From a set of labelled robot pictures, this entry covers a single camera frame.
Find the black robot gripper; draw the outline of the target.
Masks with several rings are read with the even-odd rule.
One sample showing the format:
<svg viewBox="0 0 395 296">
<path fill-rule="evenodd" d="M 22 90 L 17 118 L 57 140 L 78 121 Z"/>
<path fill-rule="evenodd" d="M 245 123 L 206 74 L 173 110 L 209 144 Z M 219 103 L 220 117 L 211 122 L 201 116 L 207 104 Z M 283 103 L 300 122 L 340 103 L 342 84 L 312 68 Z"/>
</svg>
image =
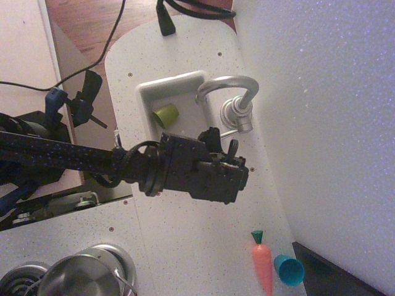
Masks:
<svg viewBox="0 0 395 296">
<path fill-rule="evenodd" d="M 153 197 L 164 189 L 187 192 L 192 198 L 230 204 L 247 183 L 246 159 L 236 155 L 238 140 L 222 149 L 220 130 L 210 127 L 197 139 L 163 133 L 157 146 L 147 147 L 146 177 L 139 190 Z"/>
</svg>

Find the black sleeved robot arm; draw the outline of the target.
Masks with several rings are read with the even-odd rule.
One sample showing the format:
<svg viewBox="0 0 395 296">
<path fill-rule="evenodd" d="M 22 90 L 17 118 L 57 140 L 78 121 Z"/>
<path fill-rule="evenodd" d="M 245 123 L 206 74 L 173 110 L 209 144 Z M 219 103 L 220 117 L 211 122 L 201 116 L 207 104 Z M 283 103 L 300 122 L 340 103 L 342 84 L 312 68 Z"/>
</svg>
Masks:
<svg viewBox="0 0 395 296">
<path fill-rule="evenodd" d="M 13 183 L 31 190 L 57 181 L 64 170 L 84 171 L 103 187 L 121 181 L 138 183 L 141 192 L 155 196 L 163 188 L 163 161 L 158 142 L 142 142 L 130 150 L 102 150 L 42 137 L 27 122 L 1 114 L 1 171 Z"/>
</svg>

